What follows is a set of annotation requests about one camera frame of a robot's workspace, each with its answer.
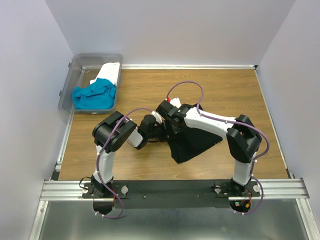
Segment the black t shirt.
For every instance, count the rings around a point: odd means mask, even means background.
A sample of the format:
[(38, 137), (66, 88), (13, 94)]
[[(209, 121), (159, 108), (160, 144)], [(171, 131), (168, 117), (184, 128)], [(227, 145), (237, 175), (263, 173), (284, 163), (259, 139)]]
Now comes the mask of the black t shirt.
[(189, 161), (223, 140), (216, 134), (198, 128), (178, 129), (172, 124), (172, 118), (168, 114), (165, 114), (164, 119), (171, 157), (178, 164)]

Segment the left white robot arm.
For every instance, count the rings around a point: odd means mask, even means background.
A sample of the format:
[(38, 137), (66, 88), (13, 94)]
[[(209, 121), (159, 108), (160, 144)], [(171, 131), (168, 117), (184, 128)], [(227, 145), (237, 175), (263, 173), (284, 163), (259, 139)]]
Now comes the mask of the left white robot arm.
[(115, 111), (93, 129), (92, 136), (99, 160), (90, 180), (92, 189), (89, 193), (109, 198), (113, 195), (110, 191), (116, 151), (125, 142), (140, 150), (148, 142), (165, 141), (167, 134), (162, 117), (155, 111), (145, 115), (140, 125)]

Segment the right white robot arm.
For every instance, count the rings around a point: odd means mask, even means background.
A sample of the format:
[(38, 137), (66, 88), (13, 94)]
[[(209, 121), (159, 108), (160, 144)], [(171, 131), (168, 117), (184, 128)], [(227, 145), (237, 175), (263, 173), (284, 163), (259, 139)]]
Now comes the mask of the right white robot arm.
[(226, 140), (235, 160), (229, 190), (236, 196), (248, 192), (252, 179), (254, 157), (262, 138), (245, 115), (218, 121), (217, 117), (197, 109), (194, 105), (176, 107), (164, 101), (161, 112), (167, 131), (171, 157), (181, 164), (202, 154), (217, 143)]

